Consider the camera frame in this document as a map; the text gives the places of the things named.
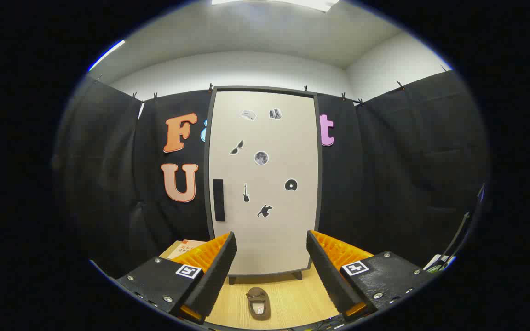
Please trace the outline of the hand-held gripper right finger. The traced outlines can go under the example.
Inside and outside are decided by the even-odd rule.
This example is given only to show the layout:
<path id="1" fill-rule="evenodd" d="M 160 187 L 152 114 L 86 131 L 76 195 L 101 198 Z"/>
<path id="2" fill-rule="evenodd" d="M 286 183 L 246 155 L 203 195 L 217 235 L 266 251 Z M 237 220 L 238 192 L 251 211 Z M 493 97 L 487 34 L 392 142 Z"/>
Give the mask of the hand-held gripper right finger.
<path id="1" fill-rule="evenodd" d="M 391 251 L 371 254 L 315 230 L 307 231 L 306 248 L 347 322 L 390 309 L 436 277 Z"/>

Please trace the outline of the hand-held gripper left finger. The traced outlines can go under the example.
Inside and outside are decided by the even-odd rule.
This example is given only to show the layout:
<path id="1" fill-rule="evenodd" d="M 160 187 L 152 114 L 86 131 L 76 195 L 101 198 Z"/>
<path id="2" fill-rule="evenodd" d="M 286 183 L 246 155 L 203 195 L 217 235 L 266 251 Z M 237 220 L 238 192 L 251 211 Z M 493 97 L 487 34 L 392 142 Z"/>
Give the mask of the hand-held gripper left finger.
<path id="1" fill-rule="evenodd" d="M 153 257 L 115 282 L 163 314 L 202 325 L 236 253 L 237 241 L 229 231 L 172 260 Z"/>

